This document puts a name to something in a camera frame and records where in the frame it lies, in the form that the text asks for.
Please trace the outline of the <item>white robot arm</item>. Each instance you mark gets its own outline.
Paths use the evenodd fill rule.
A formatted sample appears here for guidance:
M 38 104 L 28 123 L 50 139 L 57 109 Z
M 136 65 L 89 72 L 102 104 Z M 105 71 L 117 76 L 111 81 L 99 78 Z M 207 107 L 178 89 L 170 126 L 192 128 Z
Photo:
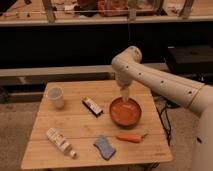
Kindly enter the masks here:
M 199 117 L 191 171 L 213 171 L 213 86 L 156 70 L 141 64 L 142 52 L 129 46 L 111 62 L 119 87 L 133 80 L 187 108 Z

